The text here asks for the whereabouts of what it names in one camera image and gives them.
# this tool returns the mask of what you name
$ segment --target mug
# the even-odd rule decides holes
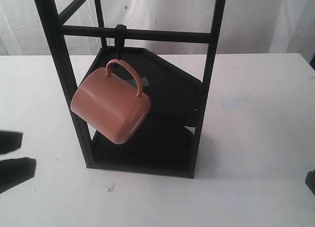
[[[135,79],[137,89],[112,73],[117,63]],[[96,69],[75,92],[70,109],[115,144],[123,144],[133,135],[151,107],[142,92],[139,74],[122,60],[111,60]]]

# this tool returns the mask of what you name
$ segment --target vertical post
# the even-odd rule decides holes
[[[102,13],[102,3],[100,0],[94,0],[94,3],[95,3],[98,26],[103,28],[104,19],[103,19],[103,13]],[[102,47],[105,48],[107,46],[106,38],[102,36],[101,42],[102,42]]]
[[[207,99],[210,87],[210,81],[212,76],[213,65],[215,62],[215,56],[218,46],[218,39],[221,29],[222,17],[224,12],[225,0],[216,0],[212,27],[211,27],[211,41],[208,45],[207,59],[205,70],[203,73],[202,86],[200,91],[200,105],[199,105],[199,115],[197,120],[197,125],[194,134],[194,145],[192,150],[192,163],[190,164],[190,173],[192,177],[194,176],[195,165],[197,161],[198,148],[200,143],[200,136],[202,131],[203,119],[205,115],[205,110],[207,106]]]
[[[71,100],[77,90],[77,84],[61,30],[55,0],[35,0],[35,4],[63,88],[64,97],[72,117],[86,166],[91,167],[92,142],[88,125],[70,110]]]

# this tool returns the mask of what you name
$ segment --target small debris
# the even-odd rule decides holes
[[[106,191],[107,191],[107,192],[111,192],[111,191],[114,190],[114,188],[115,188],[115,183],[106,186]]]

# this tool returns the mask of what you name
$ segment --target horizontal bar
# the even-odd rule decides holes
[[[115,29],[83,27],[83,26],[62,26],[64,35],[73,36],[95,36],[115,38]],[[211,33],[199,32],[169,32],[152,30],[134,30],[127,29],[125,39],[151,40],[151,41],[175,41],[191,43],[210,43]]]
[[[74,0],[71,2],[60,14],[59,14],[59,20],[61,24],[64,24],[73,14],[75,11],[80,8],[80,6],[85,2],[86,0]]]

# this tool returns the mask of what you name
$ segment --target mug handle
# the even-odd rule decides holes
[[[117,63],[119,65],[121,65],[122,67],[124,67],[135,79],[136,83],[137,83],[137,87],[138,87],[138,92],[137,92],[137,97],[141,96],[142,94],[142,81],[141,78],[139,76],[139,74],[133,69],[133,67],[131,67],[129,64],[127,64],[125,61],[122,60],[118,60],[118,59],[113,59],[110,60],[107,65],[106,65],[106,77],[110,77],[111,73],[112,73],[112,65],[114,63]]]

